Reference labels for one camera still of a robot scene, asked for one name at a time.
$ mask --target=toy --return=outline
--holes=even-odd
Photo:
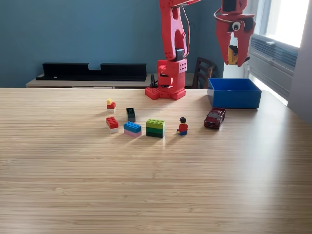
[[[187,135],[187,130],[189,128],[189,126],[186,124],[186,118],[185,117],[182,117],[180,119],[180,126],[179,126],[179,129],[176,130],[176,132],[180,135],[180,136],[183,136],[183,135]]]
[[[109,113],[115,113],[116,111],[116,103],[113,102],[110,98],[107,100],[107,111]]]
[[[146,122],[146,136],[164,138],[166,123],[163,120],[149,119]]]
[[[200,0],[159,0],[161,10],[162,40],[166,60],[157,63],[158,85],[151,81],[145,89],[145,95],[151,99],[171,98],[178,100],[186,95],[185,74],[187,71],[187,56],[190,52],[190,23],[184,6]],[[217,38],[222,56],[226,64],[242,66],[248,61],[248,47],[251,35],[254,33],[254,15],[244,15],[248,0],[223,0],[222,6],[214,17],[217,20]],[[188,34],[183,29],[181,10],[184,13]],[[238,39],[238,47],[231,46],[232,33]]]
[[[225,109],[213,108],[207,115],[204,121],[204,126],[206,128],[220,129],[221,123],[225,119],[225,113]]]
[[[135,124],[132,122],[127,122],[123,125],[124,134],[127,134],[131,137],[139,137],[142,135],[142,127],[139,124]]]
[[[128,121],[134,123],[136,121],[136,114],[134,108],[127,108],[126,110]]]
[[[106,118],[106,123],[111,133],[119,132],[119,124],[114,117]]]

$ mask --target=blue bin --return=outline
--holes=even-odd
[[[262,91],[250,79],[211,78],[210,103],[216,108],[258,109]]]

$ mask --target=wooden chair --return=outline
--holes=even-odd
[[[198,82],[200,83],[200,89],[208,89],[208,79],[213,76],[216,65],[204,58],[197,58],[196,70],[193,79],[193,89],[198,88]]]

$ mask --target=green lego brick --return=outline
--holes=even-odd
[[[164,138],[165,135],[164,134],[159,134],[159,133],[151,133],[151,132],[147,132],[146,136],[148,137],[157,137],[157,138]]]
[[[146,127],[147,128],[158,128],[158,129],[163,129],[165,127],[165,121],[159,120],[159,119],[149,119],[146,122]]]
[[[149,127],[147,127],[146,128],[146,132],[164,134],[165,128],[159,129],[159,128],[149,128]]]

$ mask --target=red toy car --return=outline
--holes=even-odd
[[[206,128],[216,128],[219,129],[221,126],[221,123],[225,119],[225,109],[220,108],[213,108],[209,114],[207,115],[204,125]]]

